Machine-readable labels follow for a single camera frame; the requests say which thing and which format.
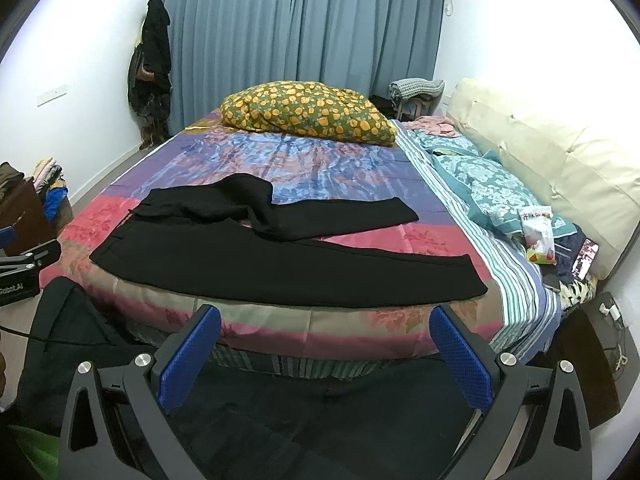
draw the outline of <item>white wall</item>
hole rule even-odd
[[[140,142],[127,70],[148,0],[41,0],[0,63],[0,158],[53,156],[78,196]],[[66,84],[68,94],[36,106]]]
[[[464,77],[481,79],[536,99],[541,109],[618,128],[640,144],[640,45],[609,0],[452,3],[434,74],[446,81],[445,94]],[[640,243],[608,288],[640,343]],[[639,431],[636,383],[622,413],[592,432],[594,479],[610,475]]]

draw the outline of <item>silver bolt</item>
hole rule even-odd
[[[78,365],[78,372],[80,372],[81,374],[85,374],[89,370],[91,370],[91,363],[89,361],[82,361]]]
[[[574,371],[574,366],[569,361],[560,361],[560,368],[568,374]]]
[[[136,366],[147,366],[151,362],[151,356],[149,354],[140,354],[136,357]]]
[[[505,366],[513,366],[518,362],[518,360],[516,359],[516,356],[508,352],[505,352],[504,354],[500,354],[500,361]]]

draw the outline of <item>snack bag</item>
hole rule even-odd
[[[527,260],[535,264],[556,264],[553,213],[549,206],[529,205],[519,212],[522,234],[527,248]]]

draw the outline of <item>floral pillow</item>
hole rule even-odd
[[[421,128],[407,131],[427,153],[482,156],[482,153],[466,137],[438,137],[425,133]]]
[[[275,81],[229,95],[220,111],[246,132],[281,132],[391,146],[396,127],[363,95],[314,81]]]
[[[529,189],[492,159],[467,155],[432,156],[433,166],[451,190],[469,206],[469,218],[486,229],[495,228],[511,236],[522,232],[518,211],[540,205]],[[575,226],[554,214],[554,237],[574,234]]]

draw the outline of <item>tufted headboard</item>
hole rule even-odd
[[[447,115],[553,211],[600,245],[590,272],[606,278],[640,221],[640,146],[630,128],[607,131],[548,116],[511,92],[463,79]]]

